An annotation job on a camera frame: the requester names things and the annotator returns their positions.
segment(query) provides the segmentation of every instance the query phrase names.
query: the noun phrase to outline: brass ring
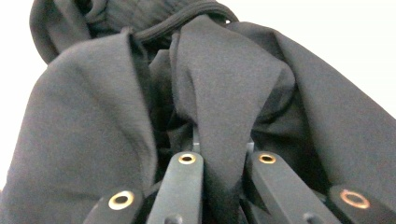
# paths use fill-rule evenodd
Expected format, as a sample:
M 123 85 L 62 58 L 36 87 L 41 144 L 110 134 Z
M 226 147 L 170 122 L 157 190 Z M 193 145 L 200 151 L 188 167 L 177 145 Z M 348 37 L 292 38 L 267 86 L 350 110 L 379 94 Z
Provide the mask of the brass ring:
M 125 190 L 115 194 L 108 201 L 108 206 L 113 210 L 122 210 L 134 202 L 134 194 Z
M 370 202 L 361 194 L 354 192 L 354 191 L 349 191 L 347 189 L 344 189 L 343 191 L 341 191 L 340 193 L 341 199 L 356 208 L 360 208 L 360 209 L 367 209 L 370 207 Z M 355 202 L 353 200 L 351 200 L 350 198 L 348 198 L 348 196 L 354 196 L 357 197 L 360 202 Z
M 193 164 L 195 163 L 195 156 L 190 153 L 183 154 L 178 158 L 178 162 L 185 165 Z
M 262 153 L 259 156 L 259 160 L 262 163 L 273 164 L 273 163 L 275 163 L 276 158 L 274 156 L 269 155 L 269 154 Z

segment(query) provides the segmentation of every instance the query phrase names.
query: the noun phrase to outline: black fabric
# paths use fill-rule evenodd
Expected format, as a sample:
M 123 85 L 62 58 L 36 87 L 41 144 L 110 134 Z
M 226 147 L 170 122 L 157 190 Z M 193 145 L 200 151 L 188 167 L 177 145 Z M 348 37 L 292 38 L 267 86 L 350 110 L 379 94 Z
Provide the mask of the black fabric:
M 357 186 L 396 210 L 395 119 L 317 56 L 272 29 L 206 15 L 145 50 L 99 25 L 106 6 L 92 4 L 35 1 L 32 33 L 51 63 L 25 112 L 1 223 L 81 223 L 110 189 L 153 188 L 172 155 L 191 150 L 193 126 L 211 221 L 243 220 L 250 137 L 312 189 Z M 102 36 L 95 21 L 111 36 L 90 40 Z

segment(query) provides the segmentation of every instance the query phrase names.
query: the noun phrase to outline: white background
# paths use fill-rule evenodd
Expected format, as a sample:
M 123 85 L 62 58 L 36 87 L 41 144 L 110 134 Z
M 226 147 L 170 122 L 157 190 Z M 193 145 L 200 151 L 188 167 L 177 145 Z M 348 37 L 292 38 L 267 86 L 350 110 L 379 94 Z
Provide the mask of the white background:
M 305 46 L 396 117 L 396 1 L 219 1 L 240 21 L 275 28 Z M 0 188 L 30 91 L 46 68 L 30 36 L 32 2 L 2 2 Z

